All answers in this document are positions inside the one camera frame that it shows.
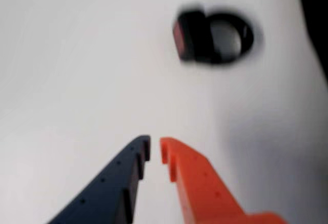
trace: white table surface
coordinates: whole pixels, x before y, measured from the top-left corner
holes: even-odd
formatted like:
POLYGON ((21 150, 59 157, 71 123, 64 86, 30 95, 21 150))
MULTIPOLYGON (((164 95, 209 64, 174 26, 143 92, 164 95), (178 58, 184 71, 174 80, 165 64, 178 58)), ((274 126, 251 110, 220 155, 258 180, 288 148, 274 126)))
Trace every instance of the white table surface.
POLYGON ((183 223, 159 138, 212 162, 247 212, 328 223, 328 92, 299 0, 0 0, 0 222, 46 223, 116 153, 152 136, 134 223, 183 223), (179 62, 178 8, 231 8, 254 50, 179 62))

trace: blurry object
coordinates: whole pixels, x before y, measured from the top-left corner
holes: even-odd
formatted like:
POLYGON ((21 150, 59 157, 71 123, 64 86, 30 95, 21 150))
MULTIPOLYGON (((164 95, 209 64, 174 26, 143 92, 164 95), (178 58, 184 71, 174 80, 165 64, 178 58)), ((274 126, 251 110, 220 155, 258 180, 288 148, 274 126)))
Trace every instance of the blurry object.
POLYGON ((302 0, 307 31, 316 49, 322 69, 328 80, 328 14, 327 0, 302 0))
POLYGON ((187 224, 284 224, 273 213, 247 215, 210 162, 199 152, 173 138, 160 140, 162 162, 176 182, 187 224))
POLYGON ((130 142, 49 224, 133 222, 138 181, 150 160, 150 137, 130 142))
POLYGON ((208 64, 227 64, 248 52, 254 41, 251 27, 240 17, 202 10, 183 11, 173 28, 179 57, 208 64))

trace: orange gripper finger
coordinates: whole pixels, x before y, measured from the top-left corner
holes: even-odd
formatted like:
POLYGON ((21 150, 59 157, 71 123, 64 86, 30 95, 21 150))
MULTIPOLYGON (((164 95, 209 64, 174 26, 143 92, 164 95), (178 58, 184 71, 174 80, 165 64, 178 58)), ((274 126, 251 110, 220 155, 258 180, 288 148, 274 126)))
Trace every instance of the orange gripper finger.
POLYGON ((246 215, 210 162, 173 138, 160 139, 162 162, 176 182, 187 224, 284 224, 272 213, 246 215))

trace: black ring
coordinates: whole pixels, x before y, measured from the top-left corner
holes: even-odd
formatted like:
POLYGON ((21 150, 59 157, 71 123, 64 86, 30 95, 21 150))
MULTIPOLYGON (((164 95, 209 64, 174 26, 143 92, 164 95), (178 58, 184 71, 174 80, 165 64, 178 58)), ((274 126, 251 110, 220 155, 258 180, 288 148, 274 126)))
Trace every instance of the black ring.
POLYGON ((212 63, 230 63, 240 58, 244 53, 250 50, 254 42, 254 34, 252 28, 240 17, 228 13, 216 13, 207 17, 209 25, 213 22, 222 21, 230 23, 239 33, 241 41, 241 51, 236 57, 222 59, 219 52, 214 52, 212 63))

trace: black object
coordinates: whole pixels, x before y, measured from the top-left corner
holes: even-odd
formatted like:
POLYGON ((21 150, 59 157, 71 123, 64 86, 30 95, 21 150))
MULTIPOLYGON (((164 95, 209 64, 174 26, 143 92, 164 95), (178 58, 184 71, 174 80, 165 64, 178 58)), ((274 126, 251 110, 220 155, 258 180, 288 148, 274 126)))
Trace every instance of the black object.
POLYGON ((235 61, 251 49, 254 41, 251 27, 240 17, 229 13, 215 13, 206 17, 199 9, 181 12, 173 34, 181 60, 209 64, 235 61), (221 29, 223 25, 232 30, 232 33, 235 31, 237 39, 228 39, 230 33, 224 33, 227 30, 221 29), (223 45, 227 48, 227 44, 228 48, 236 45, 239 49, 224 53, 223 45))
POLYGON ((328 80, 328 14, 327 0, 302 0, 307 31, 318 54, 322 69, 328 80))
POLYGON ((138 181, 150 160, 150 137, 130 142, 49 224, 133 222, 138 181))

